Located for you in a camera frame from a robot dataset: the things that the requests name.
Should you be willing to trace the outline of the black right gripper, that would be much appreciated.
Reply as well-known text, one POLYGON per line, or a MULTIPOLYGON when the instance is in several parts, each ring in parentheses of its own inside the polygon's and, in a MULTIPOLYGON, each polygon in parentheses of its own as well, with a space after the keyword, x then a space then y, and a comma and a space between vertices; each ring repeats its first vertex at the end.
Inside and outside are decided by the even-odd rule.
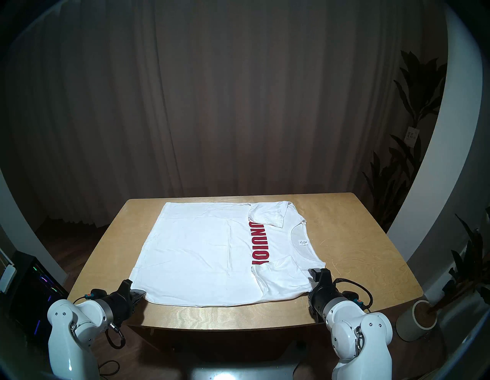
POLYGON ((311 268, 308 270, 316 286, 308 293, 309 312, 315 321, 324 321, 332 307, 344 300, 344 296, 333 283, 330 270, 311 268))

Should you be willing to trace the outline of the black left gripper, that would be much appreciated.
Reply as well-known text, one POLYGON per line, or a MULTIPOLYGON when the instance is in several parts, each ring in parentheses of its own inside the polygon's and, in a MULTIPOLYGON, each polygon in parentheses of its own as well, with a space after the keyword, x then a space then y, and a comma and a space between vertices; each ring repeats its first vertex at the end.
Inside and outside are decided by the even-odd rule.
POLYGON ((107 304, 113 315, 113 324, 121 326, 134 313, 134 306, 143 299, 146 292, 139 289, 131 289, 132 281, 125 279, 119 288, 107 296, 107 304))

